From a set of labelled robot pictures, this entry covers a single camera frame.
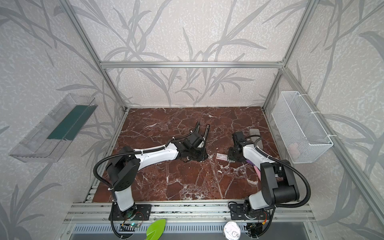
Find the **red white staples box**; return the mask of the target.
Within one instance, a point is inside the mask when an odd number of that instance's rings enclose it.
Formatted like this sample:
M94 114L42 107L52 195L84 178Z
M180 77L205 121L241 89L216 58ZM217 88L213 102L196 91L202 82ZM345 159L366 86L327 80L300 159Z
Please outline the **red white staples box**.
M217 155L216 155L216 159L217 159L217 160L222 160L222 161L228 161L228 160L229 160L227 155L225 155L225 154L220 154L220 153L217 153Z

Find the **black stapler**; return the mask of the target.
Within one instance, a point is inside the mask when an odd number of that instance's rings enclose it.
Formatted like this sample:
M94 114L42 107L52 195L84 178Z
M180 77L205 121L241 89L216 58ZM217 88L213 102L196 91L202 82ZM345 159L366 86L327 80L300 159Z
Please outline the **black stapler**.
M210 130L210 125L207 124L207 125L206 125L206 129L205 129L205 133L204 133L204 135L203 135L204 141L207 140L207 137L208 137L208 134L209 134L209 130Z

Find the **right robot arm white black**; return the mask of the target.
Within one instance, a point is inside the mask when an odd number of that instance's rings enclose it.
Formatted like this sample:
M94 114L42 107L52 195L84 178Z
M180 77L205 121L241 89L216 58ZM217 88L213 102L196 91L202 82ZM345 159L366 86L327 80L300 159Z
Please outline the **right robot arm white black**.
M246 199L246 207L249 210L298 208L307 204L311 198L310 184L289 161L279 160L267 154L243 132L235 132L232 137L234 146L229 148L228 158L235 162L249 161L260 172L261 190ZM300 202L291 204L290 202L300 198L295 176L303 181L306 195Z

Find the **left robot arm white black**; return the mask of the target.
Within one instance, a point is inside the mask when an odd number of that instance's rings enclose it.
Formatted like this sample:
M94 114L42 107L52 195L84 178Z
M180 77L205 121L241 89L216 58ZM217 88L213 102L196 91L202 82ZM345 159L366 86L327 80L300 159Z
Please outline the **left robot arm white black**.
M201 162L208 158L206 144L209 129L201 135L192 131L188 135L172 138L165 145L148 149L128 149L98 161L93 174L112 192L114 203L120 212L134 210L132 184L137 172L161 162L187 158Z

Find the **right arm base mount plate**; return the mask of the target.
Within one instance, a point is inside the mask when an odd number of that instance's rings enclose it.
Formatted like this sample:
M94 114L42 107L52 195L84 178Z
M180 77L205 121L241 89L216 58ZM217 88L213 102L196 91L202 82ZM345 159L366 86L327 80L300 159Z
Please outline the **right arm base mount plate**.
M257 220L264 221L270 218L270 215L263 211L255 211L254 213L246 213L244 204L236 202L229 202L228 208L230 210L231 220Z

